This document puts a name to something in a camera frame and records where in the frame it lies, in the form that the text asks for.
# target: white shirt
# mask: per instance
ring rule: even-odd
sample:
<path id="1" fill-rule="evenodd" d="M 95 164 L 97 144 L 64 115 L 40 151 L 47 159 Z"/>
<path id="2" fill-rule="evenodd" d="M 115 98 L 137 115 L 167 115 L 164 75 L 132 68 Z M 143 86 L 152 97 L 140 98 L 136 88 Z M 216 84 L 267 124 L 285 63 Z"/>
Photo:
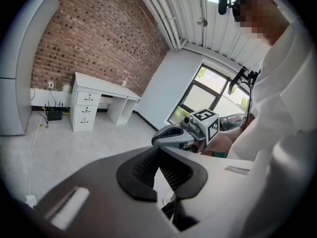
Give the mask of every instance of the white shirt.
<path id="1" fill-rule="evenodd" d="M 310 36 L 299 21 L 291 23 L 271 47 L 260 63 L 261 73 L 253 89 L 251 113 L 255 119 L 233 143 L 228 158 L 254 161 L 260 150 L 298 130 L 281 93 L 312 49 Z"/>

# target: window frame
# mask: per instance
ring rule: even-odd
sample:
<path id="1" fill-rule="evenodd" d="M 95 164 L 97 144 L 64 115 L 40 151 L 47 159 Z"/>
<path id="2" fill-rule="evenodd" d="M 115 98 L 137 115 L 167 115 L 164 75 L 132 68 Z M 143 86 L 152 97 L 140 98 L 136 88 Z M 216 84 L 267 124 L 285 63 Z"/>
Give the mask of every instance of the window frame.
<path id="1" fill-rule="evenodd" d="M 222 90 L 220 91 L 220 93 L 217 93 L 216 91 L 212 90 L 211 88 L 209 88 L 208 86 L 198 82 L 198 81 L 195 81 L 199 71 L 201 70 L 201 68 L 206 68 L 210 71 L 212 71 L 213 73 L 219 75 L 220 77 L 224 78 L 226 80 L 225 84 L 223 85 L 222 87 Z M 223 93 L 224 93 L 224 90 L 226 89 L 227 85 L 231 82 L 231 78 L 230 77 L 227 77 L 225 75 L 223 75 L 222 73 L 202 64 L 197 73 L 195 74 L 192 82 L 189 84 L 189 86 L 187 87 L 184 95 L 182 96 L 182 98 L 180 99 L 180 101 L 178 102 L 178 104 L 176 105 L 176 107 L 173 109 L 172 113 L 170 114 L 170 116 L 168 117 L 167 119 L 167 122 L 169 122 L 170 124 L 173 124 L 171 121 L 170 121 L 170 118 L 172 117 L 172 115 L 174 114 L 175 110 L 177 109 L 177 107 L 181 107 L 182 109 L 184 109 L 185 111 L 187 111 L 188 113 L 192 113 L 194 112 L 194 110 L 192 110 L 190 107 L 186 106 L 184 104 L 184 101 L 186 100 L 187 96 L 189 95 L 190 91 L 192 90 L 193 86 L 196 85 L 198 86 L 199 88 L 205 90 L 206 92 L 212 94 L 215 96 L 215 99 L 213 100 L 213 102 L 211 103 L 211 105 L 208 107 L 209 110 L 213 111 L 215 109 L 215 107 L 217 106 L 217 104 L 219 103 L 219 100 L 221 99 Z M 248 93 L 248 91 L 246 91 L 244 88 L 242 88 L 241 86 L 238 86 L 238 88 L 240 90 L 242 90 L 245 94 L 247 94 L 249 97 L 250 97 L 250 93 Z"/>

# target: black baseboard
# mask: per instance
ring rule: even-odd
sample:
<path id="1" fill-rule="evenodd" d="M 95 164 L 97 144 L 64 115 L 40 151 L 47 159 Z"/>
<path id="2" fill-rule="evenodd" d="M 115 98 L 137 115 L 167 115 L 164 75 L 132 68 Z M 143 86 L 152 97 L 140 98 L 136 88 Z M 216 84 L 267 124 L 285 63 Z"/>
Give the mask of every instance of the black baseboard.
<path id="1" fill-rule="evenodd" d="M 42 107 L 39 107 L 39 106 L 32 106 L 32 109 L 33 110 L 38 110 L 38 111 L 44 111 L 43 109 L 42 109 Z M 68 109 L 70 109 L 70 107 L 51 107 L 51 109 L 54 109 L 55 111 L 62 111 L 62 112 L 69 112 L 69 110 Z M 108 109 L 97 109 L 97 112 L 107 112 L 108 111 Z"/>
<path id="2" fill-rule="evenodd" d="M 137 115 L 138 115 L 143 121 L 145 121 L 145 122 L 148 124 L 148 126 L 150 126 L 153 130 L 158 131 L 158 129 L 157 129 L 153 124 L 151 124 L 148 120 L 146 120 L 139 112 L 133 110 L 133 113 L 137 114 Z"/>

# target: white wall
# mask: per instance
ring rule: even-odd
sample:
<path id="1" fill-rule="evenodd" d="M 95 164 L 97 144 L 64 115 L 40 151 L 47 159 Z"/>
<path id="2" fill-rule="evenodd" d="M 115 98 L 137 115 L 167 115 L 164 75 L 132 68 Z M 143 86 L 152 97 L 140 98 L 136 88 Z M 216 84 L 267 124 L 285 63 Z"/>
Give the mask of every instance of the white wall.
<path id="1" fill-rule="evenodd" d="M 167 119 L 202 63 L 231 79 L 236 74 L 227 66 L 201 54 L 185 49 L 170 50 L 153 75 L 136 111 L 157 129 L 169 124 Z"/>
<path id="2" fill-rule="evenodd" d="M 64 107 L 68 107 L 68 108 L 70 107 L 71 93 L 66 92 L 66 91 L 52 91 L 52 95 L 54 97 L 54 99 L 53 99 L 49 90 L 31 88 L 30 95 L 31 95 L 31 99 L 34 96 L 34 99 L 31 100 L 32 106 L 43 107 L 45 104 L 48 106 L 48 104 L 50 102 L 50 106 L 53 107 L 55 104 L 55 101 L 54 101 L 54 99 L 55 99 L 57 104 L 59 102 L 61 102 L 61 103 L 63 103 Z M 98 108 L 99 109 L 107 109 L 109 106 L 109 103 L 111 103 L 111 101 L 112 101 L 112 98 L 101 97 Z"/>

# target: wall outlet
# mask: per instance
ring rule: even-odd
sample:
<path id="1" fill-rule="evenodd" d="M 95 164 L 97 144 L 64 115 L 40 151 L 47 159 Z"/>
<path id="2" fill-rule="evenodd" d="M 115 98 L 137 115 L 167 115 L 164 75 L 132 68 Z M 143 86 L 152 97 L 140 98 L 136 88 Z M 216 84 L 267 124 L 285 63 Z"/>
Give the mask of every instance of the wall outlet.
<path id="1" fill-rule="evenodd" d="M 49 84 L 49 89 L 54 89 L 54 83 L 53 82 L 49 81 L 48 84 Z"/>

